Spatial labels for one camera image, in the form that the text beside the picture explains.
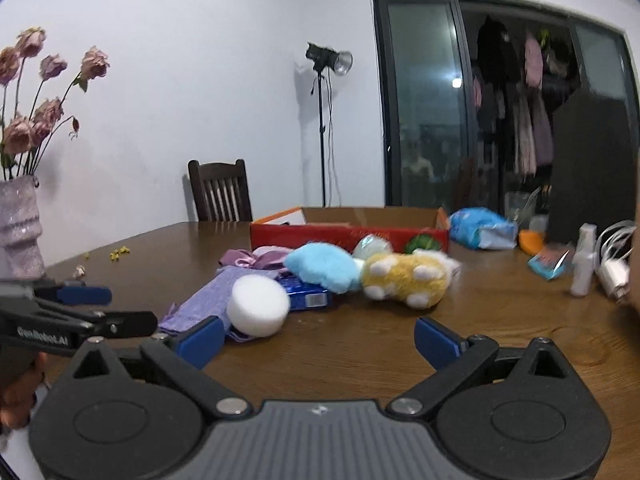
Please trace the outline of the person's left hand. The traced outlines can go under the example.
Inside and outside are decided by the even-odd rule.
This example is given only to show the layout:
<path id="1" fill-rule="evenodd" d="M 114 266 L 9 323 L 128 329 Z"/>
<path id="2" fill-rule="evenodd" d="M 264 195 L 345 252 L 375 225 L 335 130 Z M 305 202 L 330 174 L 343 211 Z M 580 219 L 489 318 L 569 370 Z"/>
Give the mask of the person's left hand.
<path id="1" fill-rule="evenodd" d="M 48 355 L 39 352 L 27 370 L 1 390 L 1 426 L 9 430 L 25 427 L 36 401 L 36 390 L 44 383 Z"/>

